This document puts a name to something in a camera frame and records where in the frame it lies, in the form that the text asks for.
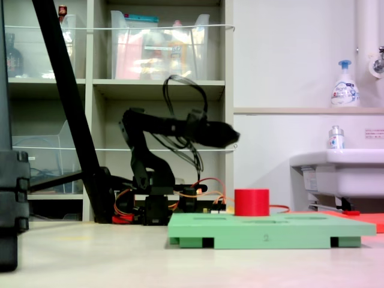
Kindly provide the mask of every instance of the white floor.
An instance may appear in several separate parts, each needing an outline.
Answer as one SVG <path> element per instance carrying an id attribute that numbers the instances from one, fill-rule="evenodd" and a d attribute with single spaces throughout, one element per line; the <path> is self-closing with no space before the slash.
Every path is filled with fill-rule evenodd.
<path id="1" fill-rule="evenodd" d="M 31 223 L 1 288 L 383 288 L 384 234 L 362 248 L 177 249 L 166 227 Z"/>

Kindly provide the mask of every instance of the bottle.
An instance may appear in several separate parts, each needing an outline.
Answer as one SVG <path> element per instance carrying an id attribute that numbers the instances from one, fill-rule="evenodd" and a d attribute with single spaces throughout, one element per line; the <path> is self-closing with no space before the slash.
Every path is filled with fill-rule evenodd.
<path id="1" fill-rule="evenodd" d="M 23 56 L 14 48 L 14 38 L 14 33 L 5 33 L 8 77 L 21 76 L 24 73 Z"/>
<path id="2" fill-rule="evenodd" d="M 348 66 L 351 64 L 349 60 L 340 61 L 342 74 L 336 82 L 331 103 L 332 107 L 357 107 L 360 106 L 360 93 L 355 81 L 352 80 Z"/>
<path id="3" fill-rule="evenodd" d="M 60 5 L 59 11 L 58 11 L 60 25 L 62 24 L 62 21 L 64 20 L 64 17 L 65 15 L 67 15 L 67 13 L 68 13 L 67 6 Z"/>
<path id="4" fill-rule="evenodd" d="M 176 20 L 173 24 L 173 27 L 181 27 L 180 20 Z M 170 67 L 169 72 L 171 75 L 180 75 L 184 74 L 185 70 L 185 56 L 187 54 L 187 46 L 183 40 L 184 32 L 182 29 L 173 29 L 172 30 L 172 41 L 169 43 L 169 47 L 172 48 L 170 52 Z"/>
<path id="5" fill-rule="evenodd" d="M 329 149 L 344 149 L 344 130 L 340 129 L 339 126 L 332 126 L 329 131 Z"/>

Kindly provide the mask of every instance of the faucet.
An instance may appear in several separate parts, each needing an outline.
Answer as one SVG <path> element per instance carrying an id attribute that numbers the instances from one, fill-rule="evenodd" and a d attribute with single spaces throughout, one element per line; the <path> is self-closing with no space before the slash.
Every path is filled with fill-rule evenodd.
<path id="1" fill-rule="evenodd" d="M 380 46 L 379 47 L 379 52 L 380 52 L 380 55 L 381 55 L 381 59 L 380 60 L 376 60 L 373 64 L 373 70 L 376 72 L 376 73 L 384 73 L 384 46 Z"/>

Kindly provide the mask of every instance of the green foam board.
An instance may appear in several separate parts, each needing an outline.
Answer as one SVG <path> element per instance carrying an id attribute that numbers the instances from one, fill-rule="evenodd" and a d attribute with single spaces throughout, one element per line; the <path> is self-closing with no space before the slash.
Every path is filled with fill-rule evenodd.
<path id="1" fill-rule="evenodd" d="M 361 236 L 376 235 L 374 224 L 332 215 L 275 214 L 237 217 L 230 214 L 173 214 L 170 244 L 180 248 L 279 249 L 360 247 Z"/>

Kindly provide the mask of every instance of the plastic storage bin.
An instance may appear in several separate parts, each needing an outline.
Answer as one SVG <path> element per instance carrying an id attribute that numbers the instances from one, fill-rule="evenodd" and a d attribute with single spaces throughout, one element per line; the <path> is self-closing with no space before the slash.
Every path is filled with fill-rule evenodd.
<path id="1" fill-rule="evenodd" d="M 71 29 L 84 25 L 76 15 L 66 15 L 61 27 L 75 76 L 85 78 L 86 31 Z M 5 33 L 9 77 L 55 78 L 40 29 L 5 27 Z M 9 57 L 12 52 L 21 55 L 17 63 Z"/>
<path id="2" fill-rule="evenodd" d="M 208 28 L 132 28 L 120 11 L 111 11 L 112 78 L 164 80 L 178 74 L 192 80 L 207 80 Z M 209 15 L 195 23 L 208 25 Z"/>
<path id="3" fill-rule="evenodd" d="M 13 136 L 12 143 L 14 150 L 28 153 L 32 184 L 81 170 L 67 121 L 58 135 Z M 41 193 L 81 194 L 83 183 L 78 180 L 49 188 Z"/>

